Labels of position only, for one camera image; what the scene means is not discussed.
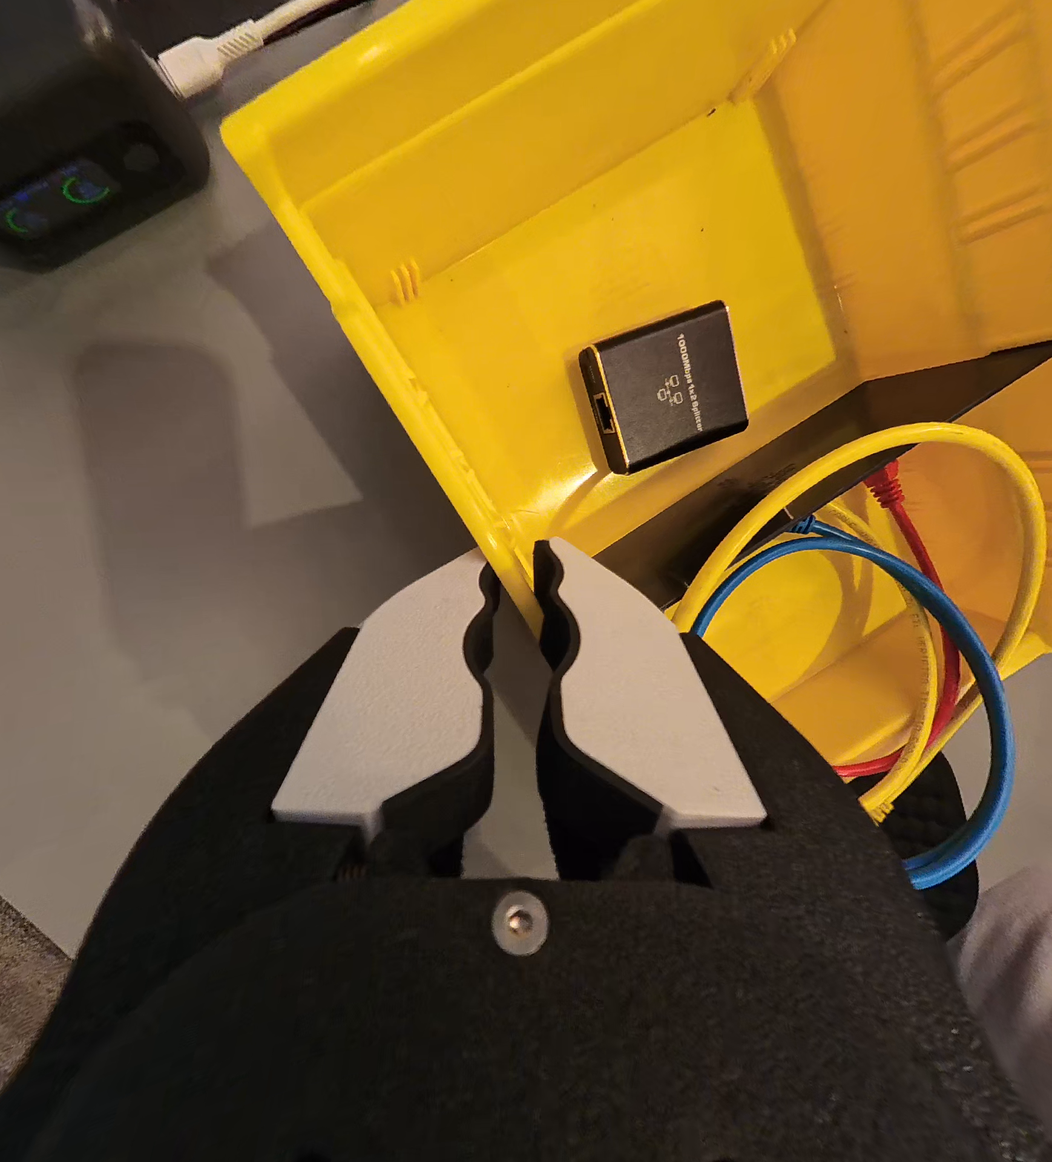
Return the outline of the small black box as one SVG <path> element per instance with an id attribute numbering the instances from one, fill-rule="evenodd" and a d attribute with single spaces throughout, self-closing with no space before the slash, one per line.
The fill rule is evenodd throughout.
<path id="1" fill-rule="evenodd" d="M 0 1 L 0 266 L 64 266 L 209 175 L 198 124 L 111 2 Z"/>

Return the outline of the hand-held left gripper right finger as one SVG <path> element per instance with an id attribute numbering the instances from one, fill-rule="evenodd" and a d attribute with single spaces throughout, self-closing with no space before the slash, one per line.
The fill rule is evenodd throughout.
<path id="1" fill-rule="evenodd" d="M 533 546 L 550 667 L 535 782 L 558 877 L 605 878 L 636 838 L 745 829 L 767 811 L 682 633 L 557 536 Z"/>

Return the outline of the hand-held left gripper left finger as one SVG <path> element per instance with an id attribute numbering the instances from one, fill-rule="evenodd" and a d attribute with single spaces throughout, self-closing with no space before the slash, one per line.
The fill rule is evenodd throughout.
<path id="1" fill-rule="evenodd" d="M 489 808 L 488 667 L 499 579 L 471 550 L 407 585 L 351 636 L 271 803 L 281 822 L 382 836 L 426 863 L 460 859 Z"/>

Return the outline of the black wrist rest pad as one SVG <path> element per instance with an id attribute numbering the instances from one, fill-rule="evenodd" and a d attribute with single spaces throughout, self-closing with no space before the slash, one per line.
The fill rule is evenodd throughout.
<path id="1" fill-rule="evenodd" d="M 899 796 L 882 820 L 882 833 L 902 859 L 945 842 L 967 820 L 959 785 L 944 753 L 938 753 Z M 979 869 L 969 862 L 941 883 L 921 890 L 921 901 L 942 940 L 957 935 L 971 918 L 980 892 Z"/>

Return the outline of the black ethernet splitter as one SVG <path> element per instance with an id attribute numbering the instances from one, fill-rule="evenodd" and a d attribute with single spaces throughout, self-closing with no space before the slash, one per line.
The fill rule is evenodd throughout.
<path id="1" fill-rule="evenodd" d="M 642 472 L 748 425 L 723 300 L 592 342 L 576 361 L 615 474 Z"/>

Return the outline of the yellow plastic bin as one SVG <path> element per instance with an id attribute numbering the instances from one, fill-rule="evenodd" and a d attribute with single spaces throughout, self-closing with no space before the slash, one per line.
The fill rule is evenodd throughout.
<path id="1" fill-rule="evenodd" d="M 724 471 L 959 364 L 1045 510 L 1007 670 L 1052 651 L 1052 2 L 408 2 L 221 135 L 533 632 L 536 540 L 676 602 Z M 579 351 L 713 299 L 747 428 L 610 474 Z"/>

